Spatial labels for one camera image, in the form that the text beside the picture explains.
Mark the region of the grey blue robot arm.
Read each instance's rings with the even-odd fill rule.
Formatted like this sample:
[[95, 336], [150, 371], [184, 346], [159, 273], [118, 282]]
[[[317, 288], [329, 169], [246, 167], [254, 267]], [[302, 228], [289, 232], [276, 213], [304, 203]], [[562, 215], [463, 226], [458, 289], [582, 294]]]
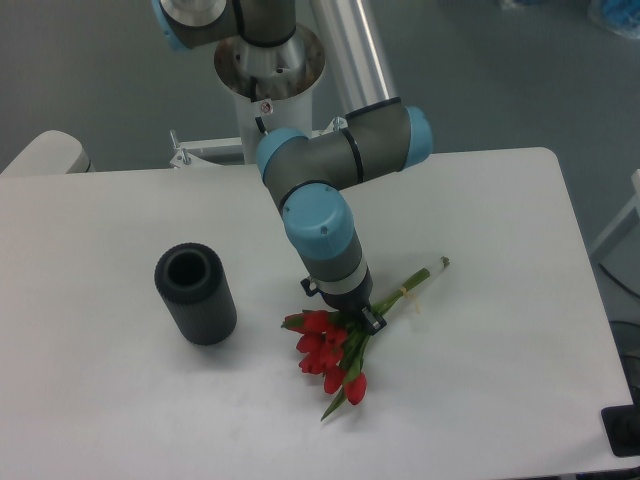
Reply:
[[372, 279], [344, 189], [406, 170], [432, 152], [425, 114], [397, 94], [366, 1], [315, 1], [316, 28], [292, 1], [156, 1], [168, 43], [214, 45], [244, 159], [256, 164], [308, 275], [303, 287], [374, 334]]

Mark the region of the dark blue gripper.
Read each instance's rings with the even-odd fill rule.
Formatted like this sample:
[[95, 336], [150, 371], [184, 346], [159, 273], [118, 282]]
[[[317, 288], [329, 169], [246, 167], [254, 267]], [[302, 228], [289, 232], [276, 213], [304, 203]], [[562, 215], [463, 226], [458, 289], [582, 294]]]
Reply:
[[306, 296], [319, 294], [335, 310], [360, 312], [359, 322], [366, 334], [377, 334], [387, 326], [385, 318], [371, 308], [373, 281], [366, 263], [361, 263], [350, 275], [338, 281], [303, 278], [300, 285]]

